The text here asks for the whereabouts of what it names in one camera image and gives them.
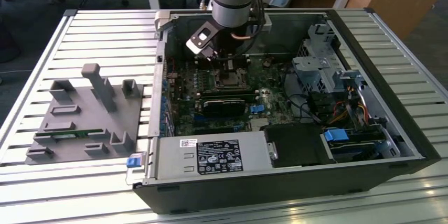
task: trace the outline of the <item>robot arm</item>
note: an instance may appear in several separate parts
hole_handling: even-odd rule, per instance
[[[284,6],[288,1],[263,0],[276,6]],[[220,52],[225,52],[225,55],[235,54],[243,41],[252,39],[252,36],[245,36],[247,27],[252,25],[251,4],[252,0],[213,0],[213,20],[204,23],[187,41],[187,46],[196,55],[201,54],[205,58],[215,59]]]

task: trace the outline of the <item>blue clip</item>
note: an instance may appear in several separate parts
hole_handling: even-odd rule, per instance
[[[141,167],[141,157],[129,157],[125,166],[128,168]]]
[[[264,111],[264,105],[251,106],[251,113],[259,113]]]
[[[329,129],[328,131],[324,132],[324,136],[327,142],[348,140],[347,132],[344,129]]]

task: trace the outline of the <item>motherboard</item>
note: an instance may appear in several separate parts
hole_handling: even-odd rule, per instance
[[[283,90],[284,62],[268,56],[244,61],[245,67],[232,71],[211,62],[184,62],[179,68],[171,64],[176,136],[257,131],[296,120]]]

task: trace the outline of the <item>metal table surface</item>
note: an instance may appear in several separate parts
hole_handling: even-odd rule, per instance
[[[100,64],[100,74],[112,84],[128,78],[144,84],[137,149],[147,148],[155,14],[155,10],[84,10],[63,17],[0,129],[1,223],[448,222],[447,91],[379,17],[360,9],[339,14],[443,157],[420,172],[396,177],[364,193],[157,215],[125,184],[125,158],[25,165],[25,151],[52,99],[52,80],[69,78],[75,86],[88,85],[80,75],[88,62]],[[351,53],[343,53],[356,68]]]

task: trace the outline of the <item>sticker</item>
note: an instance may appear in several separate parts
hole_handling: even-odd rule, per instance
[[[197,143],[197,139],[181,139],[180,147],[195,147]]]
[[[56,139],[61,139],[61,138],[76,138],[75,134],[67,134],[67,135],[55,135],[52,136]]]
[[[200,175],[243,171],[241,150],[237,140],[195,142],[195,145]]]

